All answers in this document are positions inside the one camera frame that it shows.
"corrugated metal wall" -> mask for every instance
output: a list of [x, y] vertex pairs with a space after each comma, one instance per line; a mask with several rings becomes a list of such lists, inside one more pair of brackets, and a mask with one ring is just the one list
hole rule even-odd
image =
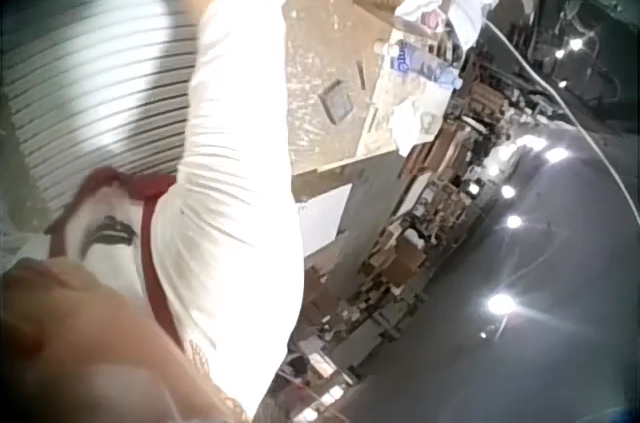
[[195, 58], [178, 0], [11, 0], [2, 24], [3, 90], [53, 213], [96, 166], [175, 171]]

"fluorescent light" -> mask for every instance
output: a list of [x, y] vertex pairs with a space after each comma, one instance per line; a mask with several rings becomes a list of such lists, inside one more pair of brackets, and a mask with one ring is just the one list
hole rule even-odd
[[514, 196], [516, 196], [516, 190], [514, 190], [513, 187], [509, 185], [504, 185], [501, 191], [502, 191], [502, 196], [504, 197], [505, 200], [508, 200], [509, 198], [513, 198]]
[[518, 146], [528, 146], [534, 151], [540, 151], [547, 146], [547, 140], [540, 138], [539, 136], [524, 135], [516, 140]]
[[584, 42], [582, 41], [582, 38], [572, 38], [571, 40], [569, 40], [569, 46], [573, 51], [580, 50], [583, 45]]
[[547, 151], [544, 156], [550, 163], [557, 163], [569, 156], [569, 152], [564, 148], [553, 148], [552, 150]]
[[498, 148], [498, 158], [502, 161], [507, 161], [511, 158], [511, 155], [518, 149], [518, 145], [511, 143], [510, 145], [501, 146]]
[[333, 396], [336, 400], [339, 400], [342, 395], [344, 395], [344, 390], [340, 386], [334, 386], [329, 390], [329, 394]]
[[489, 311], [496, 315], [508, 315], [516, 309], [516, 302], [509, 295], [498, 293], [493, 295], [487, 302]]
[[335, 403], [336, 399], [333, 396], [331, 396], [329, 393], [325, 393], [324, 395], [322, 395], [322, 398], [320, 398], [320, 401], [322, 402], [323, 405], [329, 406]]
[[302, 417], [307, 421], [315, 421], [315, 419], [318, 418], [318, 412], [313, 408], [307, 408], [302, 412]]
[[533, 136], [529, 141], [529, 148], [531, 148], [533, 151], [540, 151], [545, 146], [547, 146], [547, 140], [545, 140], [544, 138]]
[[509, 218], [507, 218], [507, 226], [512, 230], [519, 228], [521, 225], [522, 225], [522, 218], [520, 218], [519, 216], [511, 215]]

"white t-shirt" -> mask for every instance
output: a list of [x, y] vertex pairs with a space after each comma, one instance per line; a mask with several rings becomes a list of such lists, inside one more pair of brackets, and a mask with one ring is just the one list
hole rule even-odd
[[[154, 264], [185, 341], [252, 416], [287, 353], [304, 287], [291, 194], [285, 24], [274, 0], [216, 0], [199, 26], [177, 183], [151, 222]], [[150, 313], [142, 205], [117, 186], [66, 226], [67, 255]], [[49, 238], [18, 258], [46, 258]]]

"hand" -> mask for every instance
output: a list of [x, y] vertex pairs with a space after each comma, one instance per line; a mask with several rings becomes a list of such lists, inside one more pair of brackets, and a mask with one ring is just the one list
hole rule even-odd
[[114, 412], [133, 418], [143, 411], [138, 421], [147, 421], [170, 413], [168, 392], [183, 419], [227, 416], [222, 392], [155, 321], [86, 268], [66, 258], [22, 260], [2, 280], [11, 383], [43, 412], [84, 421], [83, 411], [99, 408], [92, 420], [109, 414], [105, 421], [113, 421]]

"plastic water bottle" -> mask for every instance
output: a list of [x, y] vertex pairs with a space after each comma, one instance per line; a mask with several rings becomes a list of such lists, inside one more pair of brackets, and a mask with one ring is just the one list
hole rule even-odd
[[378, 40], [373, 51], [390, 57], [391, 69], [400, 73], [415, 73], [447, 90], [457, 90], [462, 86], [462, 79], [453, 68], [405, 40], [394, 44]]

